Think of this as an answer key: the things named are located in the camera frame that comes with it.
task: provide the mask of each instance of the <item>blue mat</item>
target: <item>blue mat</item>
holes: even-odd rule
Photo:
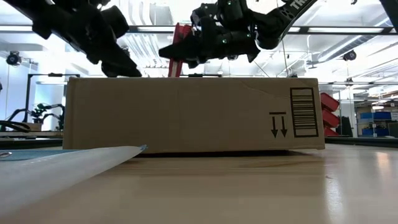
[[[28,159],[35,159],[44,156],[52,156],[67,152],[75,152],[77,150],[34,150],[34,149],[25,149],[25,150],[0,150],[2,152],[11,152],[12,155],[0,158],[0,161],[23,161]]]

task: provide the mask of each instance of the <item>plastic sheet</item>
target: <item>plastic sheet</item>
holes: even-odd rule
[[[0,216],[100,174],[144,149],[109,147],[0,162]]]

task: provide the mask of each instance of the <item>table surface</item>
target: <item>table surface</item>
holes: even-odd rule
[[[397,223],[398,151],[137,158],[0,223]]]

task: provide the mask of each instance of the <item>barcode label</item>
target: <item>barcode label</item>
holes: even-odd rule
[[[291,88],[290,104],[294,137],[319,137],[313,88]]]

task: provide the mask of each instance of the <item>robotic hand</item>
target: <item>robotic hand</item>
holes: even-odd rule
[[[159,50],[161,57],[195,68],[213,58],[236,59],[246,54],[252,62],[262,49],[274,49],[293,23],[317,0],[286,0],[268,14],[250,10],[246,0],[218,0],[193,10],[195,28],[181,42]]]
[[[113,6],[100,11],[110,0],[5,0],[33,22],[32,30],[44,39],[52,33],[84,52],[108,77],[141,77],[137,65],[116,40],[129,26]]]

